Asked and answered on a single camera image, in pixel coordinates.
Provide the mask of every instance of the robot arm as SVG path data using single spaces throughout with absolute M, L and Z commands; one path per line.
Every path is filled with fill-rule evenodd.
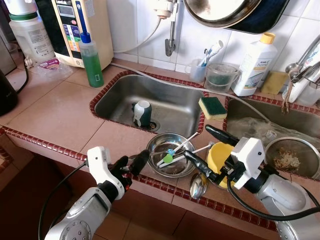
M 318 202 L 313 197 L 316 207 L 312 208 L 310 193 L 303 187 L 282 178 L 273 167 L 260 167 L 265 158 L 261 140 L 253 137 L 238 140 L 210 125 L 205 128 L 218 140 L 234 146 L 234 149 L 220 169 L 221 174 L 213 172 L 205 161 L 186 151 L 184 156 L 189 161 L 217 185 L 227 177 L 231 195 L 254 214 L 274 220 L 282 239 L 314 240 L 319 236 L 320 221 L 314 215 L 320 212 Z M 231 188 L 231 181 L 235 182 L 236 189 L 244 187 L 255 194 L 271 215 L 259 212 L 243 202 Z
M 132 181 L 125 173 L 138 175 L 147 163 L 149 152 L 142 151 L 127 167 L 123 156 L 109 170 L 109 150 L 97 146 L 88 150 L 88 165 L 97 187 L 89 188 L 70 208 L 64 219 L 53 226 L 44 240 L 91 240 L 110 212 L 112 202 L 123 197 Z

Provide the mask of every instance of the strainer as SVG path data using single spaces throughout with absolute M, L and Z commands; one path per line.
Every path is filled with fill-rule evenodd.
M 298 160 L 298 167 L 279 168 L 275 160 Z M 265 148 L 264 162 L 279 170 L 285 170 L 303 177 L 319 179 L 320 153 L 309 142 L 297 137 L 280 137 L 270 142 Z

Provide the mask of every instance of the tiled countertop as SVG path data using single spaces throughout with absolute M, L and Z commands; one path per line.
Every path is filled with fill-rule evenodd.
M 119 59 L 115 59 L 113 62 L 151 74 L 188 80 L 188 76 L 184 73 Z M 79 153 L 86 155 L 87 150 L 90 148 L 105 146 L 109 148 L 111 159 L 115 162 L 124 155 L 134 155 L 145 149 L 149 140 L 155 135 L 150 132 L 94 117 L 89 109 L 89 103 L 103 87 L 90 87 L 85 70 L 82 68 L 74 68 L 74 70 L 75 72 L 67 79 L 47 80 L 41 74 L 37 73 L 37 69 L 31 69 L 29 71 L 29 83 L 19 94 L 18 106 L 10 113 L 0 117 L 0 127 L 2 125 L 7 131 L 9 129 L 10 133 L 14 133 L 10 138 L 17 145 L 24 146 L 34 152 L 38 151 L 38 153 L 44 154 L 46 151 L 54 152 L 54 147 L 52 148 L 50 146 L 57 145 L 63 147 L 64 150 L 60 152 L 60 154 L 58 153 L 59 149 L 56 149 L 51 158 L 74 167 L 80 164 L 81 157 L 75 156 L 75 161 L 67 159 L 66 155 L 71 155 L 69 154 L 69 150 L 74 151 L 73 155 L 80 155 Z M 104 85 L 108 84 L 108 82 L 117 74 L 123 71 L 125 71 L 125 69 L 108 66 L 103 70 Z M 23 65 L 20 64 L 18 69 L 7 75 L 7 78 L 10 81 L 24 80 L 25 71 Z M 263 93 L 257 93 L 257 95 L 272 100 L 280 100 L 279 97 L 275 95 Z M 217 97 L 224 105 L 225 97 L 220 95 L 217 95 Z M 223 127 L 223 122 L 217 120 L 205 120 L 204 124 L 211 124 L 220 129 Z M 20 139 L 17 137 L 14 138 L 13 136 L 15 136 L 17 131 L 21 132 L 20 135 L 24 134 L 24 136 L 31 137 L 20 137 Z M 32 139 L 35 138 L 42 140 L 42 143 L 35 144 L 37 149 L 41 148 L 41 145 L 45 145 L 45 147 L 37 150 L 22 142 L 26 140 L 27 142 L 29 141 L 29 143 L 32 143 Z M 212 136 L 204 130 L 192 141 L 192 143 L 196 148 L 200 148 L 207 145 L 208 142 L 212 140 Z M 148 185 L 144 179 L 138 179 L 138 181 L 134 181 L 136 190 L 179 207 L 189 209 L 200 215 L 213 219 L 217 218 L 217 215 L 214 217 L 209 216 L 210 214 L 213 214 L 211 212 L 214 212 L 211 209 L 208 209 L 210 203 L 214 204 L 214 206 L 211 206 L 210 208 L 231 216 L 238 213 L 236 212 L 237 209 L 245 210 L 226 190 L 217 188 L 212 184 L 209 184 L 208 190 L 204 195 L 205 202 L 202 204 L 201 202 L 192 202 L 188 197 L 183 197 L 182 195 L 189 191 L 189 184 L 193 173 L 181 178 L 167 178 L 157 174 L 149 165 L 146 165 L 141 174 L 149 177 L 153 182 Z M 282 174 L 291 180 L 292 177 L 290 174 L 285 172 Z M 320 199 L 319 182 L 297 176 L 294 176 L 294 178 L 298 178 L 300 184 L 308 186 L 315 197 Z M 153 187 L 159 182 L 161 183 L 161 186 L 162 184 L 166 184 L 169 188 L 173 187 L 175 189 L 174 191 L 179 190 L 182 192 L 174 192 L 172 194 L 169 190 L 161 190 L 161 186 L 158 188 Z M 241 189 L 237 192 L 246 203 L 265 212 L 263 205 L 256 200 L 253 194 L 245 189 Z M 256 220 L 253 216 L 244 213 L 245 212 L 243 212 L 242 215 L 235 217 L 254 223 L 255 225 L 263 226 L 262 223 L 258 224 L 258 222 L 261 222 L 260 219 Z M 242 224 L 241 222 L 237 222 L 237 219 L 234 221 L 234 224 Z

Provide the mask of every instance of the green sponge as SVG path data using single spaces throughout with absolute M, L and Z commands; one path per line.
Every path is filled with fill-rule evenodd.
M 227 117 L 227 111 L 217 97 L 201 97 L 199 105 L 208 120 L 225 119 Z

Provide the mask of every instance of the white hose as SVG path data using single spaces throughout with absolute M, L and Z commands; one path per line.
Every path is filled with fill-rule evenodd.
M 176 87 L 181 87 L 181 88 L 184 88 L 184 89 L 191 89 L 191 90 L 198 90 L 198 91 L 202 91 L 202 92 L 208 92 L 208 93 L 212 93 L 212 94 L 218 94 L 218 95 L 222 95 L 222 96 L 226 96 L 226 97 L 229 97 L 229 98 L 232 98 L 232 99 L 235 99 L 235 100 L 238 100 L 239 102 L 243 103 L 244 105 L 248 106 L 249 108 L 251 108 L 253 111 L 255 111 L 257 114 L 259 114 L 260 117 L 262 117 L 264 120 L 270 122 L 270 120 L 265 116 L 263 115 L 261 112 L 259 112 L 256 108 L 254 108 L 253 106 L 251 106 L 249 103 L 247 103 L 246 101 L 242 100 L 241 98 L 237 97 L 237 96 L 233 96 L 231 94 L 228 94 L 228 93 L 222 93 L 222 92 L 216 92 L 216 91 L 211 91 L 211 90 L 208 90 L 208 89 L 205 89 L 205 88 L 200 88 L 200 87 L 194 87 L 194 86 L 187 86 L 187 85 L 182 85 L 182 84 L 176 84 L 176 83 L 172 83 L 172 82 L 169 82 L 169 81 L 163 81 L 163 80 L 160 80 L 160 79 L 157 79 L 153 76 L 149 76 L 141 71 L 138 71 L 138 70 L 135 70 L 131 67 L 127 67 L 127 66 L 123 66 L 123 65 L 119 65 L 119 64 L 116 64 L 116 63 L 111 63 L 110 65 L 112 66 L 115 66 L 115 67 L 119 67 L 119 68 L 123 68 L 123 69 L 127 69 L 127 70 L 130 70 L 130 71 L 133 71 L 137 74 L 140 74 L 144 77 L 147 77 L 147 78 L 150 78 L 152 80 L 155 80 L 157 82 L 160 82 L 160 83 L 163 83 L 163 84 L 168 84 L 168 85 L 171 85 L 171 86 L 176 86 Z
M 132 48 L 129 48 L 129 49 L 125 49 L 125 50 L 113 50 L 114 53 L 116 54 L 120 54 L 120 53 L 126 53 L 126 52 L 129 52 L 137 47 L 140 47 L 142 44 L 144 44 L 146 41 L 148 41 L 149 38 L 151 38 L 151 36 L 157 31 L 159 25 L 160 25 L 160 22 L 161 22 L 161 18 L 159 17 L 158 18 L 158 22 L 156 23 L 156 26 L 154 28 L 154 30 L 140 43 L 138 43 L 137 45 L 135 45 L 134 47 Z

